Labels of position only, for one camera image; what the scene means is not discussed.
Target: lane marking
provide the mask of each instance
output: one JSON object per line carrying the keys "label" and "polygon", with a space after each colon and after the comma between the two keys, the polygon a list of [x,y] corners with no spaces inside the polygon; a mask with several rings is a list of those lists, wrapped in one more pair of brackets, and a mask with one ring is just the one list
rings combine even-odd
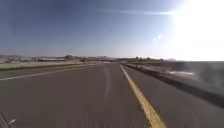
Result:
{"label": "lane marking", "polygon": [[140,91],[135,82],[131,79],[125,69],[120,65],[122,71],[124,72],[125,77],[127,78],[129,85],[131,86],[132,91],[137,97],[139,103],[141,104],[147,119],[149,120],[152,128],[167,128],[163,121],[160,119],[159,115],[156,113],[152,105],[147,101],[143,93]]}
{"label": "lane marking", "polygon": [[87,67],[78,67],[78,68],[73,68],[73,69],[64,69],[64,70],[58,70],[58,71],[52,71],[52,72],[42,72],[42,73],[35,73],[35,74],[29,74],[29,75],[23,75],[23,76],[15,76],[15,77],[0,79],[0,81],[7,81],[7,80],[13,80],[13,79],[19,79],[19,78],[25,78],[25,77],[32,77],[32,76],[48,75],[48,74],[53,74],[53,73],[83,69],[83,68],[87,68]]}

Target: road barrier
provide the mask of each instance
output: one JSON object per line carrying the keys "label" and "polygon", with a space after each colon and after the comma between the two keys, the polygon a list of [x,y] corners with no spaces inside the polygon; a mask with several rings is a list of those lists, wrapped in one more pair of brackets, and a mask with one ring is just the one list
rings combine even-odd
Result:
{"label": "road barrier", "polygon": [[206,83],[196,82],[190,79],[173,76],[171,74],[160,73],[155,70],[149,70],[133,64],[123,63],[123,65],[150,75],[164,83],[224,108],[224,90],[221,88],[217,88]]}

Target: sun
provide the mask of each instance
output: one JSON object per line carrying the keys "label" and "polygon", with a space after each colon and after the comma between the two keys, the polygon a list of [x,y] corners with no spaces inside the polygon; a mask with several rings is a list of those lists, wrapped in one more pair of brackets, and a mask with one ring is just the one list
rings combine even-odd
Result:
{"label": "sun", "polygon": [[175,28],[166,46],[184,60],[224,60],[224,1],[190,0],[173,18]]}

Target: distant hill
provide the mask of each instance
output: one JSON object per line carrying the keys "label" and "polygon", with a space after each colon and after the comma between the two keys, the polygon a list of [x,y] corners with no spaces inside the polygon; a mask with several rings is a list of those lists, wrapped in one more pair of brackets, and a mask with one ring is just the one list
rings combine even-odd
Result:
{"label": "distant hill", "polygon": [[0,55],[0,59],[6,59],[6,58],[21,58],[20,55]]}

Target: white lane line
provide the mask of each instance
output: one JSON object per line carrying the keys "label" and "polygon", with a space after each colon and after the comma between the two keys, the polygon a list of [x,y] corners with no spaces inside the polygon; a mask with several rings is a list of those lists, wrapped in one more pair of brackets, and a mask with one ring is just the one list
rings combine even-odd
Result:
{"label": "white lane line", "polygon": [[58,70],[58,71],[52,71],[52,72],[42,72],[42,73],[35,73],[35,74],[29,74],[29,75],[23,75],[23,76],[15,76],[15,77],[9,77],[9,78],[0,79],[0,81],[7,81],[7,80],[20,79],[20,78],[33,77],[33,76],[41,76],[41,75],[47,75],[47,74],[53,74],[53,73],[71,71],[71,70],[78,70],[78,69],[83,69],[83,68],[87,68],[87,67],[74,68],[74,69],[65,69],[65,70]]}

